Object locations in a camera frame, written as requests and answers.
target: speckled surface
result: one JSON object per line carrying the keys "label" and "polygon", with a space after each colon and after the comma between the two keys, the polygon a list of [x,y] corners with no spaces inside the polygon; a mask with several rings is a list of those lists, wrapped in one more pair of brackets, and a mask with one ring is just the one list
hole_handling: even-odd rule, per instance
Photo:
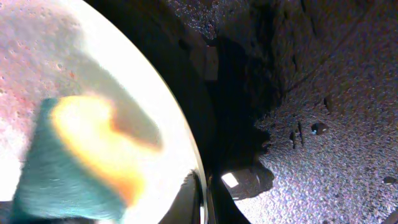
{"label": "speckled surface", "polygon": [[[186,23],[212,37],[206,27],[215,21],[250,54],[250,26],[242,22],[248,5],[217,2]],[[304,11],[300,1],[276,2],[272,46],[289,92],[258,122],[273,137],[262,163],[275,175],[274,188],[236,204],[252,223],[381,223],[398,207],[398,185],[382,182],[398,177],[397,3],[304,0]],[[289,134],[299,121],[305,143],[297,136],[293,149]],[[317,122],[328,131],[312,134]]]}

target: water droplet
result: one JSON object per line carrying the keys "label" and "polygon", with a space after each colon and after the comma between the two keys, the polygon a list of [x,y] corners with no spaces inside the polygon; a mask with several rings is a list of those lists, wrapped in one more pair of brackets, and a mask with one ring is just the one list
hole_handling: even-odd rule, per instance
{"label": "water droplet", "polygon": [[390,184],[396,184],[396,183],[397,183],[397,179],[395,179],[393,177],[385,177],[383,179],[383,184],[390,185]]}
{"label": "water droplet", "polygon": [[311,126],[312,134],[316,134],[316,135],[321,135],[321,134],[327,132],[328,129],[329,129],[329,127],[322,122],[315,123]]}

